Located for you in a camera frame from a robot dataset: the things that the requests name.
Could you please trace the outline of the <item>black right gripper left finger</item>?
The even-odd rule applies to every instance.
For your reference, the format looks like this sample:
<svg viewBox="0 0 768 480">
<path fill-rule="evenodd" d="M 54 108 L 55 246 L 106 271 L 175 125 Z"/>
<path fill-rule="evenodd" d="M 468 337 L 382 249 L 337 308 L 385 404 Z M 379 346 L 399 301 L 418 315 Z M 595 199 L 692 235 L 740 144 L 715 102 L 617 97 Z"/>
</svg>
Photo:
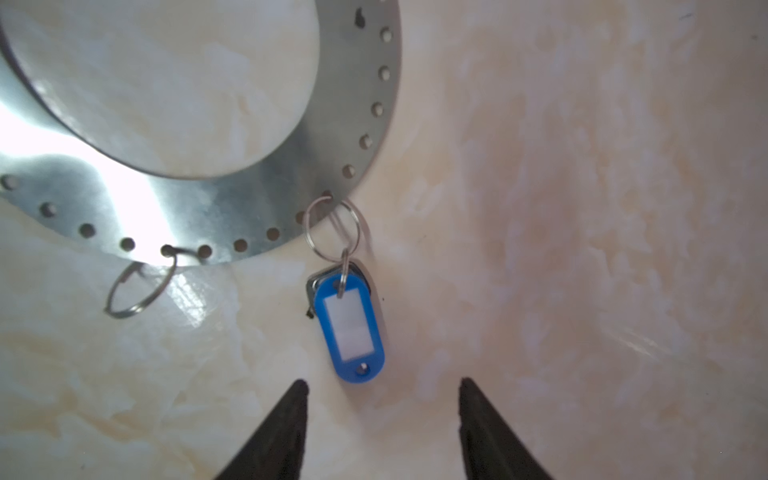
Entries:
<svg viewBox="0 0 768 480">
<path fill-rule="evenodd" d="M 299 479 L 306 449 L 309 386 L 294 381 L 216 479 Z"/>
</svg>

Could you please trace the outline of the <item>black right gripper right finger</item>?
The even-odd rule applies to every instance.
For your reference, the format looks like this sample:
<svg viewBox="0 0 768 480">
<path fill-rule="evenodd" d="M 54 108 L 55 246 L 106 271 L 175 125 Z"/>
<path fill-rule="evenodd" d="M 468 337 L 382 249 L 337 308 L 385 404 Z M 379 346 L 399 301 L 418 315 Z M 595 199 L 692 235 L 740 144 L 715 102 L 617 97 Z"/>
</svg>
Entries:
<svg viewBox="0 0 768 480">
<path fill-rule="evenodd" d="M 468 479 L 552 479 L 469 377 L 460 383 L 459 417 Z"/>
</svg>

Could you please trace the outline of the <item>blue key tag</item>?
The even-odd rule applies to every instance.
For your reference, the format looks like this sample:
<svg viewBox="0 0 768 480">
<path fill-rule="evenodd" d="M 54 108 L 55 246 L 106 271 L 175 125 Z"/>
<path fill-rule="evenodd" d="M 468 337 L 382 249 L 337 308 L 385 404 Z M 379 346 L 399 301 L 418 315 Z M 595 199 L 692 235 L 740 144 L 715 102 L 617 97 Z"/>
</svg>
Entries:
<svg viewBox="0 0 768 480">
<path fill-rule="evenodd" d="M 341 277 L 336 274 L 320 285 L 314 300 L 316 317 L 337 376 L 348 383 L 365 383 L 383 369 L 384 345 L 365 283 L 348 275 L 339 297 Z"/>
</svg>

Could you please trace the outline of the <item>split ring gripped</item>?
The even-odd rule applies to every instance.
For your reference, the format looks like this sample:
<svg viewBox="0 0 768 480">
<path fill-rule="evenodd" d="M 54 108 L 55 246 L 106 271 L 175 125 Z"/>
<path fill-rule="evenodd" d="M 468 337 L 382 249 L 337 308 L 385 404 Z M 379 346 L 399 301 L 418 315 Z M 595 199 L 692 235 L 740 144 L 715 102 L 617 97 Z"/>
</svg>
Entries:
<svg viewBox="0 0 768 480">
<path fill-rule="evenodd" d="M 333 228 L 333 231 L 339 236 L 341 240 L 346 241 L 346 245 L 341 249 L 341 253 L 339 255 L 325 253 L 317 245 L 314 237 L 312 236 L 312 213 L 316 207 L 320 206 L 321 204 L 331 203 L 333 200 L 334 197 L 329 193 L 321 194 L 319 197 L 314 199 L 305 209 L 302 216 L 301 225 L 306 243 L 312 252 L 325 261 L 337 263 L 342 261 L 344 253 L 347 253 L 348 255 L 354 255 L 356 253 L 363 237 L 363 228 L 361 216 L 358 214 L 356 207 L 353 206 L 349 200 L 340 200 L 338 205 L 343 210 L 345 210 L 352 219 L 355 227 L 355 235 L 350 233 L 350 231 L 346 228 L 345 224 L 335 211 L 330 211 L 324 217 L 324 221 L 326 221 Z"/>
</svg>

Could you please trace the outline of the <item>silver key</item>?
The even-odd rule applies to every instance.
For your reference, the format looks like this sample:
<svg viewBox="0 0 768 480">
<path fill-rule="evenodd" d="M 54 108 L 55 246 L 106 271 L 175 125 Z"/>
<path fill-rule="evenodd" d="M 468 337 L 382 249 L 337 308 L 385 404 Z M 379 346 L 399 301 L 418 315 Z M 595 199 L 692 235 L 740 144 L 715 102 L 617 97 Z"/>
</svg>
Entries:
<svg viewBox="0 0 768 480">
<path fill-rule="evenodd" d="M 325 268 L 323 270 L 320 270 L 320 271 L 312 274 L 308 278 L 308 280 L 306 282 L 306 294 L 307 294 L 307 299 L 308 299 L 309 306 L 308 306 L 308 310 L 306 312 L 306 316 L 309 319 L 314 319 L 316 317 L 316 311 L 315 311 L 315 308 L 314 308 L 314 300 L 315 300 L 315 296 L 317 294 L 317 291 L 320 288 L 320 285 L 324 281 L 326 281 L 328 278 L 330 278 L 330 277 L 332 277 L 332 276 L 334 276 L 336 274 L 340 274 L 341 271 L 342 271 L 342 265 L 341 264 L 331 265 L 328 268 Z M 365 275 L 365 271 L 362 268 L 362 266 L 356 260 L 351 260 L 350 261 L 350 264 L 349 264 L 349 275 L 350 276 L 354 275 L 354 276 L 359 277 L 360 279 L 362 279 L 363 282 L 365 283 L 367 289 L 368 289 L 368 292 L 372 293 L 372 287 L 371 287 L 371 284 L 370 284 L 369 280 L 367 279 L 367 277 Z"/>
</svg>

